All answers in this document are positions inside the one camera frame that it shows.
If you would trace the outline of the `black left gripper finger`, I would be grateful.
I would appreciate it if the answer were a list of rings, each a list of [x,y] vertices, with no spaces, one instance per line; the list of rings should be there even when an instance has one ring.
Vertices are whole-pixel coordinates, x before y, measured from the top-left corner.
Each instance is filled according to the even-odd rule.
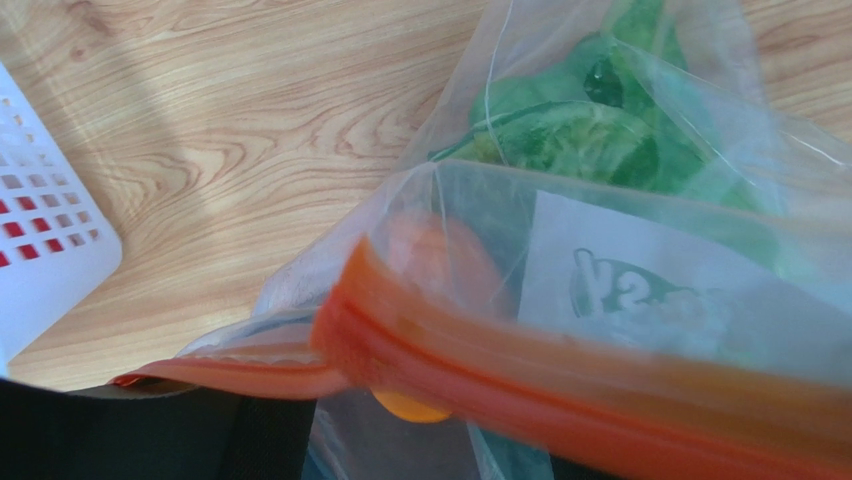
[[[298,479],[315,404],[168,381],[1,382],[4,479]]]

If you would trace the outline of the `fake orange fruit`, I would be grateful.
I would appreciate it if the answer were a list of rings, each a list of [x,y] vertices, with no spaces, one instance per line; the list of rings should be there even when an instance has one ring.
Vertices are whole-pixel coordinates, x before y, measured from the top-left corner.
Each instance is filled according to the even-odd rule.
[[[511,386],[496,368],[516,332],[511,301],[470,228],[396,214],[357,243],[346,271],[370,327],[360,382],[389,412],[421,423],[506,421]]]

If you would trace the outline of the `clear orange zip top bag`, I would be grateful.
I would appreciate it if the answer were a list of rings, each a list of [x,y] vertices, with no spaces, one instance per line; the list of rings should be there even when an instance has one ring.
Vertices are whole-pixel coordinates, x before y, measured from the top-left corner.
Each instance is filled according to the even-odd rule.
[[[847,479],[851,475],[851,148],[767,107],[759,91],[702,80],[726,153],[772,214],[521,177],[535,196],[523,263],[499,266],[470,218],[432,205],[444,181],[484,172],[431,161],[467,130],[485,11],[398,170],[265,285],[251,318],[117,378],[313,400],[321,479]],[[346,267],[390,217],[455,219],[502,277],[516,332],[498,348],[511,386],[496,425],[456,414],[403,420],[361,384],[369,325]]]

